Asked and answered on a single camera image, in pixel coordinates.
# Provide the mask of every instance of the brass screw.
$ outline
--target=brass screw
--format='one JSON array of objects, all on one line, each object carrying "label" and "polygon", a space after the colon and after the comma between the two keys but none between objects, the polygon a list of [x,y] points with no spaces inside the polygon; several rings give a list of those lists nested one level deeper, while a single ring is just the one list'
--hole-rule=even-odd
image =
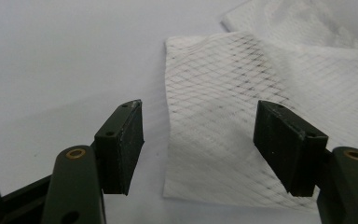
[{"label": "brass screw", "polygon": [[345,156],[358,161],[358,151],[356,150],[352,150],[352,149],[347,149],[344,151]]},{"label": "brass screw", "polygon": [[84,150],[83,148],[75,148],[66,153],[66,158],[68,158],[69,160],[76,160],[81,158],[85,154],[86,150]]}]

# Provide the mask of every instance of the white surface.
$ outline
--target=white surface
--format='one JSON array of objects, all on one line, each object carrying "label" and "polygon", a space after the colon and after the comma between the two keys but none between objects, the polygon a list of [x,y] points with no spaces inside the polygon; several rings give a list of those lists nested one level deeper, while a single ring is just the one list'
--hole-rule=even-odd
[{"label": "white surface", "polygon": [[231,1],[0,1],[0,190],[49,175],[121,103],[144,101],[145,145],[108,223],[320,223],[317,215],[162,198],[169,136],[164,41],[220,33]]}]

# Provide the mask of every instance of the screw hole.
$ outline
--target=screw hole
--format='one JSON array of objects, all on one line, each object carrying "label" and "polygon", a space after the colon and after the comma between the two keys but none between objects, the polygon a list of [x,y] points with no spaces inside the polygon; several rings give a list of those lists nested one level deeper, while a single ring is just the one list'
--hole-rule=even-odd
[{"label": "screw hole", "polygon": [[61,223],[62,224],[72,224],[75,223],[80,217],[78,212],[69,212],[62,217]]},{"label": "screw hole", "polygon": [[106,136],[112,136],[113,134],[115,134],[115,132],[107,132]]},{"label": "screw hole", "polygon": [[344,151],[345,155],[353,160],[358,161],[358,151],[346,150]]}]

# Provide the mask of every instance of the paper towel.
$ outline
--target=paper towel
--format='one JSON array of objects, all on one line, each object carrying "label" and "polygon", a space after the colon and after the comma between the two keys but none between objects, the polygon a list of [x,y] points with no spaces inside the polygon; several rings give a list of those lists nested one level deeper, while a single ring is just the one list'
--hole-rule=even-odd
[{"label": "paper towel", "polygon": [[[330,136],[328,149],[358,147],[358,40],[326,23],[312,1],[251,3],[225,18],[228,29],[251,34],[167,40],[171,137],[164,196],[316,211],[315,197],[285,192],[254,147],[256,104],[288,106]],[[270,13],[279,8],[292,16]],[[252,14],[256,9],[268,13]],[[301,16],[307,19],[296,24]]]},{"label": "paper towel", "polygon": [[259,99],[291,105],[259,41],[244,33],[167,41],[171,137],[164,196],[313,210],[294,198],[255,148]]},{"label": "paper towel", "polygon": [[320,0],[249,0],[229,12],[223,24],[231,32],[292,44],[357,48],[358,39]]}]

